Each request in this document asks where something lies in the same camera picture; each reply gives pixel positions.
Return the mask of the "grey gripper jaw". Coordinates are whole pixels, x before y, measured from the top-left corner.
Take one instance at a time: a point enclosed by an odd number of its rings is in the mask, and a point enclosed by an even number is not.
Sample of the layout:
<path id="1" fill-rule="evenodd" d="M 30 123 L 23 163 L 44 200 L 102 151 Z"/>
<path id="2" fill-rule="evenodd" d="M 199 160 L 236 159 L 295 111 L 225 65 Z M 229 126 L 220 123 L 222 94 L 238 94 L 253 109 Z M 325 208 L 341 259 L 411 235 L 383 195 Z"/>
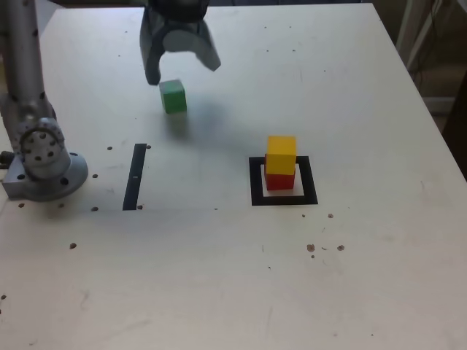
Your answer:
<path id="1" fill-rule="evenodd" d="M 155 10 L 145 7 L 139 34 L 144 73 L 149 85 L 157 86 L 161 80 L 160 60 L 165 53 L 163 38 L 165 20 Z"/>
<path id="2" fill-rule="evenodd" d="M 163 48 L 169 53 L 193 53 L 210 71 L 216 71 L 221 61 L 207 24 L 169 22 L 163 38 Z"/>

